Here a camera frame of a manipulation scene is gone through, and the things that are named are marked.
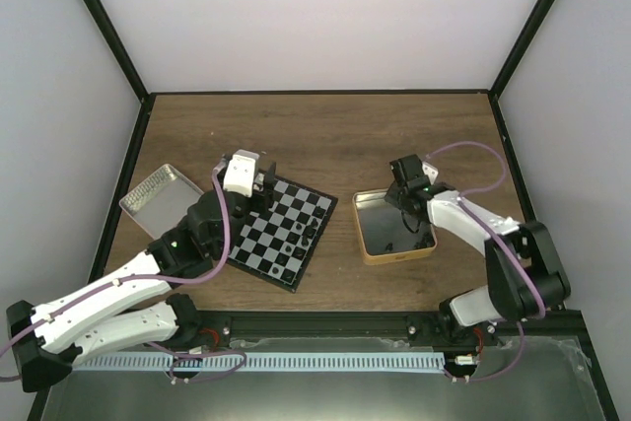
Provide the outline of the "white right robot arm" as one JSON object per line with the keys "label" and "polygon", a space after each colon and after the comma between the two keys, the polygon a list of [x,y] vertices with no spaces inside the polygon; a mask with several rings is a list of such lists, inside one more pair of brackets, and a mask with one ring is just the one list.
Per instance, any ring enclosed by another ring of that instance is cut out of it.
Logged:
{"label": "white right robot arm", "polygon": [[501,217],[438,181],[438,170],[417,155],[389,163],[386,202],[419,227],[446,230],[484,258],[487,284],[439,305],[441,338],[459,345],[482,322],[543,318],[571,295],[571,284],[547,227]]}

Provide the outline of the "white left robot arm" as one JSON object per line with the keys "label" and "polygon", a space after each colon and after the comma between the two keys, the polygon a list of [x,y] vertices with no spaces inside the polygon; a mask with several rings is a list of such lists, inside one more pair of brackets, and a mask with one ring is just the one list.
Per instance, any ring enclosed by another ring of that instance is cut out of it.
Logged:
{"label": "white left robot arm", "polygon": [[48,387],[45,376],[68,368],[62,354],[81,330],[176,286],[214,278],[228,261],[248,213],[270,206],[275,173],[274,164],[262,170],[256,156],[238,151],[213,169],[212,190],[174,228],[118,270],[54,302],[11,305],[6,348],[18,369],[13,381],[25,392]]}

